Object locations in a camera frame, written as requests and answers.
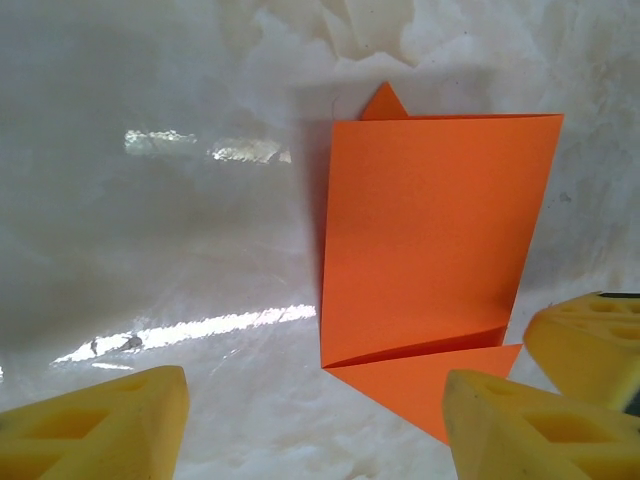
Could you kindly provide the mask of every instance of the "wrinkled surface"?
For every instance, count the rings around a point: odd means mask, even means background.
[[[519,341],[551,302],[640,290],[639,19],[625,0],[2,2],[0,407],[179,364],[177,479],[455,478],[319,368],[331,120],[387,79],[414,114],[566,113]],[[526,353],[512,376],[550,387]]]

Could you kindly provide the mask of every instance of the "orange paper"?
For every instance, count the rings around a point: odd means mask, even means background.
[[[501,346],[562,115],[409,117],[388,84],[334,126],[322,365],[446,442],[447,373]]]

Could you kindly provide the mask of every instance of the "folded orange paper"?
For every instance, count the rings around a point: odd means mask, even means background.
[[[409,117],[385,84],[337,122],[322,365],[446,442],[451,369],[506,376],[502,346],[562,115]]]

